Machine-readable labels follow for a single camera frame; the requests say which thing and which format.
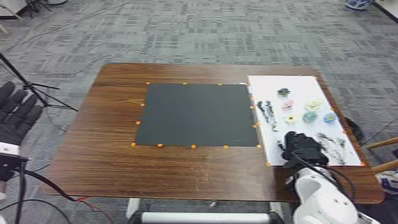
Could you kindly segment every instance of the cable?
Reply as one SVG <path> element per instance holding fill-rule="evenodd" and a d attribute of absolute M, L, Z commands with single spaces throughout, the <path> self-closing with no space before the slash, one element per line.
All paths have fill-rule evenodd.
<path fill-rule="evenodd" d="M 351 180 L 348 179 L 348 177 L 344 176 L 344 174 L 330 167 L 326 166 L 319 166 L 323 169 L 330 170 L 346 180 L 348 184 L 349 184 L 349 188 L 351 188 L 351 202 L 355 202 L 355 186 L 353 186 L 353 183 L 351 183 Z"/>
<path fill-rule="evenodd" d="M 24 170 L 24 173 L 29 177 L 33 177 L 51 188 L 53 190 L 58 192 L 60 196 L 69 200 L 69 201 L 76 201 L 76 199 L 65 194 L 63 190 L 60 189 L 60 187 L 56 186 L 56 184 L 45 179 L 44 176 L 40 176 L 40 174 L 37 174 L 35 172 Z"/>
<path fill-rule="evenodd" d="M 47 121 L 49 121 L 49 124 L 53 125 L 53 127 L 61 131 L 61 132 L 67 132 L 67 130 L 63 128 L 60 128 L 54 124 L 53 124 L 53 120 L 51 120 L 51 117 L 49 117 L 49 114 L 47 114 L 47 110 L 45 110 L 45 117 L 47 117 Z"/>
<path fill-rule="evenodd" d="M 95 207 L 88 202 L 85 202 L 83 200 L 81 200 L 79 202 L 88 206 L 92 212 L 99 212 L 99 213 L 104 215 L 104 217 L 106 217 L 106 219 L 108 219 L 108 223 L 113 224 L 113 223 L 115 223 L 113 218 L 111 218 L 109 214 L 102 211 L 102 209 L 97 208 L 97 207 Z"/>
<path fill-rule="evenodd" d="M 45 202 L 45 201 L 40 200 L 40 199 L 24 199 L 24 200 L 22 200 L 22 202 L 28 202 L 28 201 L 35 201 L 35 202 L 40 202 L 40 203 L 47 204 L 47 205 L 54 208 L 54 210 L 58 211 L 58 213 L 60 213 L 60 215 L 61 215 L 61 217 L 63 217 L 63 219 L 65 219 L 67 224 L 72 224 L 72 223 L 70 223 L 70 220 L 69 220 L 69 218 L 67 218 L 67 215 L 65 215 L 65 213 L 63 213 L 63 211 L 60 210 L 60 208 L 58 208 L 49 202 Z M 14 202 L 14 203 L 8 204 L 3 208 L 0 208 L 0 212 L 1 212 L 8 207 L 12 207 L 15 204 L 19 204 L 19 202 Z"/>
<path fill-rule="evenodd" d="M 21 162 L 21 167 L 19 167 L 19 194 L 17 194 L 17 207 L 15 207 L 14 224 L 21 223 L 22 198 L 24 198 L 24 193 L 26 193 L 24 167 L 26 167 L 26 162 Z"/>
<path fill-rule="evenodd" d="M 319 172 L 319 170 L 314 169 L 314 166 L 303 161 L 303 159 L 298 157 L 294 151 L 291 152 L 300 164 L 321 175 L 321 177 L 326 179 L 326 181 L 330 182 L 330 184 L 335 186 L 335 188 L 339 189 L 339 191 L 342 192 L 340 187 L 337 186 L 335 181 L 330 179 L 330 177 Z"/>
<path fill-rule="evenodd" d="M 294 156 L 294 158 L 296 158 L 300 164 L 301 164 L 301 165 L 303 165 L 303 166 L 305 166 L 305 167 L 307 167 L 307 168 L 308 168 L 308 169 L 321 175 L 321 177 L 326 179 L 326 181 L 330 182 L 330 184 L 335 186 L 335 188 L 339 189 L 340 193 L 342 193 L 344 196 L 348 197 L 342 186 L 337 185 L 337 183 L 335 183 L 335 181 L 330 179 L 330 177 L 319 172 L 319 170 L 314 169 L 314 166 L 321 167 L 323 169 L 328 169 L 328 170 L 330 170 L 330 171 L 332 171 L 332 172 L 344 178 L 344 180 L 346 180 L 346 182 L 348 182 L 348 184 L 349 184 L 349 187 L 351 187 L 351 197 L 348 197 L 348 198 L 349 198 L 351 203 L 353 203 L 353 201 L 355 201 L 355 186 L 353 186 L 351 181 L 349 181 L 348 177 L 344 176 L 344 174 L 342 174 L 337 170 L 333 170 L 330 167 L 324 167 L 324 166 L 319 166 L 319 165 L 310 165 L 310 164 L 303 161 L 303 159 L 298 157 L 294 151 L 291 152 L 291 154 L 292 154 L 292 156 Z"/>
<path fill-rule="evenodd" d="M 365 145 L 365 143 L 372 140 L 372 138 L 376 137 L 376 135 L 381 133 L 381 131 L 385 130 L 385 128 L 388 127 L 388 125 L 394 123 L 394 121 L 398 120 L 398 118 L 392 119 L 392 121 L 387 123 L 387 125 L 383 126 L 383 128 L 380 129 L 380 131 L 374 133 L 374 135 L 369 137 L 369 139 L 364 141 L 362 145 Z"/>
<path fill-rule="evenodd" d="M 117 6 L 111 6 L 111 7 L 106 7 L 106 8 L 102 8 L 102 9 L 95 10 L 92 13 L 88 13 L 88 15 L 86 15 L 81 19 L 77 19 L 76 21 L 72 21 L 69 24 L 65 24 L 61 27 L 54 28 L 54 29 L 49 30 L 47 32 L 38 33 L 37 35 L 33 35 L 33 36 L 28 38 L 26 41 L 21 41 L 19 43 L 15 43 L 15 44 L 14 44 L 3 51 L 6 52 L 8 50 L 12 50 L 15 46 L 19 46 L 19 45 L 22 45 L 24 43 L 28 43 L 37 37 L 44 36 L 45 34 L 56 33 L 56 32 L 60 32 L 60 31 L 70 29 L 74 26 L 79 25 L 79 22 L 81 22 L 85 19 L 88 19 L 88 18 L 93 17 L 95 15 L 102 14 L 108 10 L 115 9 L 117 7 L 124 6 L 125 4 L 131 4 L 131 2 L 124 2 L 124 3 L 118 4 Z"/>
<path fill-rule="evenodd" d="M 37 171 L 40 171 L 45 167 L 49 166 L 49 164 L 45 164 L 38 169 L 35 169 L 35 170 L 29 170 L 29 172 L 37 172 Z"/>

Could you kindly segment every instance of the table leg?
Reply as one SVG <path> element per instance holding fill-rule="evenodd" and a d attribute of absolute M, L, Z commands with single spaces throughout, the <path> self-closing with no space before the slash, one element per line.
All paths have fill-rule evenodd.
<path fill-rule="evenodd" d="M 140 208 L 140 198 L 129 198 L 127 199 L 127 211 L 125 211 L 125 217 L 129 219 L 134 211 L 138 211 Z"/>

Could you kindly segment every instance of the gray carpet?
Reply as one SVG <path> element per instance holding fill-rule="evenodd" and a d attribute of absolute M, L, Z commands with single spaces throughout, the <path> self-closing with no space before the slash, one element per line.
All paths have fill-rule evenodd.
<path fill-rule="evenodd" d="M 10 32 L 0 33 L 1 51 L 29 81 L 60 87 L 60 91 L 49 91 L 53 96 L 79 107 L 106 63 L 310 65 L 323 73 L 342 113 L 371 136 L 398 117 L 398 26 L 372 7 L 365 12 L 351 12 L 337 0 L 124 3 L 69 0 L 51 8 L 53 12 L 42 10 L 33 19 L 24 16 L 22 21 L 0 21 Z M 1 82 L 14 80 L 1 68 L 0 74 Z M 29 169 L 51 163 L 63 138 L 58 128 L 67 129 L 72 118 L 67 110 L 47 109 L 42 114 L 22 143 Z M 374 140 L 396 136 L 396 126 Z M 376 150 L 374 155 L 365 152 L 371 165 L 392 160 L 390 149 Z M 12 180 L 1 205 L 15 201 L 15 186 Z M 88 212 L 81 204 L 40 193 L 35 180 L 28 180 L 26 197 L 54 202 L 72 223 L 106 223 L 102 215 Z M 115 223 L 124 223 L 125 199 L 88 201 L 111 213 Z M 141 208 L 156 211 L 209 211 L 205 205 L 197 201 L 141 202 Z M 216 209 L 260 212 L 268 203 L 225 203 Z M 3 215 L 12 220 L 12 209 Z M 22 223 L 65 222 L 44 204 L 28 202 Z"/>

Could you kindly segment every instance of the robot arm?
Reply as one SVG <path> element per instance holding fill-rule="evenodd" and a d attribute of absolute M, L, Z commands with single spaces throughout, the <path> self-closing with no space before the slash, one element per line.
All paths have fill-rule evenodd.
<path fill-rule="evenodd" d="M 292 219 L 294 224 L 358 224 L 356 209 L 324 177 L 303 168 L 298 173 L 294 190 L 300 197 Z"/>

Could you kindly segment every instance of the white device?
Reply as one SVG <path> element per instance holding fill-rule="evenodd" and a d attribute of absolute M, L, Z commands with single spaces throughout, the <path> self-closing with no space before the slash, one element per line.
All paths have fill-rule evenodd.
<path fill-rule="evenodd" d="M 317 171 L 332 179 L 324 169 Z M 324 177 L 303 168 L 296 172 L 294 190 L 300 203 L 292 214 L 294 224 L 380 224 L 355 209 L 353 203 Z M 179 213 L 179 212 L 136 212 L 140 199 L 129 199 L 127 218 L 136 216 L 136 223 L 143 224 L 278 224 L 271 214 L 253 213 Z"/>
<path fill-rule="evenodd" d="M 328 171 L 316 169 L 330 177 Z M 301 205 L 294 210 L 294 224 L 380 224 L 356 212 L 349 199 L 324 177 L 308 168 L 296 175 L 294 190 Z"/>

